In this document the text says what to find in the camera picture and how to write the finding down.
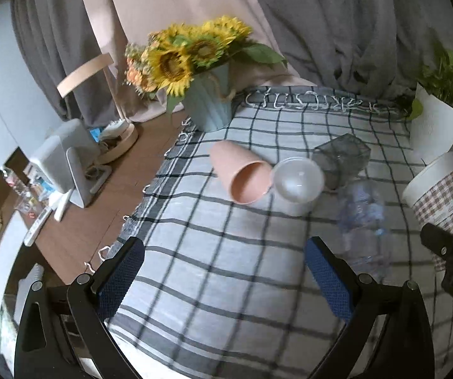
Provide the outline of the grey curtain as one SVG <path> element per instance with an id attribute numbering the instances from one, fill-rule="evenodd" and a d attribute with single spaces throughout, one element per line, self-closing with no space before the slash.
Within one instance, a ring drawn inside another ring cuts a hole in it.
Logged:
<path id="1" fill-rule="evenodd" d="M 436 36 L 453 50 L 450 0 L 258 0 L 286 66 L 236 66 L 237 89 L 310 81 L 370 99 L 395 99 L 416 84 L 413 71 L 433 58 Z M 83 0 L 11 0 L 15 36 L 26 65 L 53 110 L 71 111 L 57 84 L 103 53 Z M 140 106 L 119 84 L 122 105 Z"/>

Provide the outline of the beige curtain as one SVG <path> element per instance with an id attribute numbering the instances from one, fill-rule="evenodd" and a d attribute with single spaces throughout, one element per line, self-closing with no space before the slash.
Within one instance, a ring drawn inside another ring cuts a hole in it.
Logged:
<path id="1" fill-rule="evenodd" d="M 148 35 L 173 23 L 200 25 L 222 15 L 251 26 L 255 41 L 281 52 L 274 31 L 258 0 L 83 0 L 102 52 L 112 55 L 118 76 L 126 69 L 128 43 L 144 45 Z"/>

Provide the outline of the white cube device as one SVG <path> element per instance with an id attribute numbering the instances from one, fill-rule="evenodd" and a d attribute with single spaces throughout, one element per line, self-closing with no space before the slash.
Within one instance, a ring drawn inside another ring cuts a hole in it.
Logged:
<path id="1" fill-rule="evenodd" d="M 78 119 L 62 123 L 31 155 L 30 163 L 52 187 L 84 209 L 112 168 L 97 162 L 100 146 Z"/>

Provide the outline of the teal ribbed vase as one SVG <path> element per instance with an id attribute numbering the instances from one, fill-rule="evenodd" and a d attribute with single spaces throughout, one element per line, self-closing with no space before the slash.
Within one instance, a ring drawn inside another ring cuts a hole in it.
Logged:
<path id="1" fill-rule="evenodd" d="M 235 95 L 236 90 L 230 81 L 230 66 L 225 63 L 196 75 L 182 104 L 196 128 L 210 133 L 231 122 L 231 104 Z"/>

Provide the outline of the checkered grey tablecloth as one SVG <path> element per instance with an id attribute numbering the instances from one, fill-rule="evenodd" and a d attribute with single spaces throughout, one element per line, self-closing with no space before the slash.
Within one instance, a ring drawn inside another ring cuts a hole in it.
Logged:
<path id="1" fill-rule="evenodd" d="M 370 148 L 362 177 L 386 207 L 393 262 L 388 283 L 421 288 L 436 354 L 436 376 L 453 366 L 453 298 L 442 290 L 418 222 L 402 200 L 423 168 L 409 125 L 393 105 L 327 95 L 310 87 L 254 88 L 234 102 L 227 128 L 184 128 L 118 237 L 140 238 L 144 263 L 106 326 L 144 378 L 306 378 L 342 323 L 303 259 L 309 237 L 341 247 L 337 196 L 326 191 L 308 214 L 285 215 L 273 193 L 231 201 L 209 158 L 220 140 L 271 164 L 308 157 L 353 134 Z"/>

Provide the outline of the checkered paper cup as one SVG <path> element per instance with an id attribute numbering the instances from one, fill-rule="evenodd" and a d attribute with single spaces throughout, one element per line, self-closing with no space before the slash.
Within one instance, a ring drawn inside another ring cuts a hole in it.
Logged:
<path id="1" fill-rule="evenodd" d="M 430 223 L 453 235 L 453 152 L 436 158 L 417 174 L 404 190 L 403 200 L 419 225 Z"/>

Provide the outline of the white ceramic cup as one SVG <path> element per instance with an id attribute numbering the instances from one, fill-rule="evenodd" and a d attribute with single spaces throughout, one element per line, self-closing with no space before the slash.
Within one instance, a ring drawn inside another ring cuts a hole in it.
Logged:
<path id="1" fill-rule="evenodd" d="M 310 213 L 325 185 L 321 168 L 308 158 L 282 160 L 273 167 L 271 177 L 274 206 L 293 217 Z"/>

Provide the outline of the white remote control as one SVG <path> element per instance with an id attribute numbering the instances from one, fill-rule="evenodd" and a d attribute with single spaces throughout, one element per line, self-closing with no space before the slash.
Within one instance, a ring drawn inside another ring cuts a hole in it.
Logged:
<path id="1" fill-rule="evenodd" d="M 52 214 L 53 210 L 51 207 L 47 206 L 42 210 L 42 212 L 39 214 L 39 216 L 35 219 L 34 223 L 32 226 L 29 228 L 27 231 L 24 239 L 23 239 L 23 244 L 25 246 L 31 246 L 35 240 L 37 239 L 41 228 L 45 225 L 46 220 Z"/>

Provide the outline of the pink plastic cup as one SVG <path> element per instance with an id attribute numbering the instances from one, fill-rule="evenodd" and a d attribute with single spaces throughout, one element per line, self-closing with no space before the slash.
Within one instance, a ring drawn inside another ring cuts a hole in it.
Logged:
<path id="1" fill-rule="evenodd" d="M 215 143 L 209 156 L 219 181 L 237 204 L 254 203 L 272 186 L 272 166 L 235 142 Z"/>

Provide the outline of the dark glass cup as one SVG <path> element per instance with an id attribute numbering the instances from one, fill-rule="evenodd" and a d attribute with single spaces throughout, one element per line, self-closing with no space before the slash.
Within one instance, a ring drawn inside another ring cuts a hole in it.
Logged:
<path id="1" fill-rule="evenodd" d="M 325 187 L 335 191 L 366 168 L 371 149 L 352 134 L 343 134 L 314 148 L 312 160 L 321 168 Z"/>

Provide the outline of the sunflower bouquet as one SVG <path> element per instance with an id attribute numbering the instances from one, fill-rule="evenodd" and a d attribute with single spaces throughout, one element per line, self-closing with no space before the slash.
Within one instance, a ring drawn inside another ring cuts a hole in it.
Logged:
<path id="1" fill-rule="evenodd" d="M 155 99 L 157 93 L 164 93 L 166 110 L 171 112 L 199 75 L 225 64 L 287 65 L 281 54 L 253 40 L 251 34 L 248 24 L 227 15 L 201 25 L 173 23 L 148 35 L 146 45 L 126 45 L 125 83 L 142 98 Z"/>

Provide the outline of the green pothos plant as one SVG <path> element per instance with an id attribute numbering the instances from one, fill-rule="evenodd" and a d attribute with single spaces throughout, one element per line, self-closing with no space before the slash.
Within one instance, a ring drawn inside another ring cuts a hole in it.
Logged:
<path id="1" fill-rule="evenodd" d="M 421 60 L 413 71 L 413 78 L 430 96 L 453 108 L 453 51 L 436 36 L 430 41 L 433 64 Z"/>

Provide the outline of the white plant pot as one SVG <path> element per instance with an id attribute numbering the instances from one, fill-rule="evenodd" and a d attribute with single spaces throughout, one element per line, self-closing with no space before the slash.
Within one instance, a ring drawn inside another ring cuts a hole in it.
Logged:
<path id="1" fill-rule="evenodd" d="M 418 158 L 430 164 L 453 145 L 453 107 L 418 83 L 413 104 L 421 113 L 412 120 L 410 145 Z"/>

